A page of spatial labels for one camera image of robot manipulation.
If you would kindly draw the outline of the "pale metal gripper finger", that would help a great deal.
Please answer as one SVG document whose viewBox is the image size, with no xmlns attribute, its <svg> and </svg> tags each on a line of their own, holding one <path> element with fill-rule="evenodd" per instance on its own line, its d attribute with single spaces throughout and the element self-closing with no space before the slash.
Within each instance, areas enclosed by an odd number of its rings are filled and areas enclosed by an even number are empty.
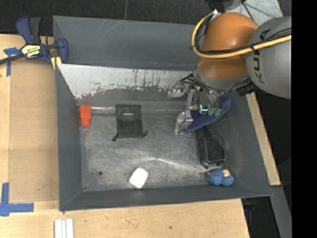
<svg viewBox="0 0 317 238">
<path fill-rule="evenodd" d="M 182 112 L 180 115 L 180 134 L 185 131 L 188 126 L 193 122 L 190 112 Z"/>
<path fill-rule="evenodd" d="M 182 130 L 182 126 L 184 124 L 184 122 L 186 121 L 186 115 L 185 115 L 185 112 L 181 112 L 178 116 L 177 116 L 177 119 L 176 119 L 176 123 L 175 123 L 175 130 L 174 130 L 174 133 L 176 135 L 178 135 Z"/>
</svg>

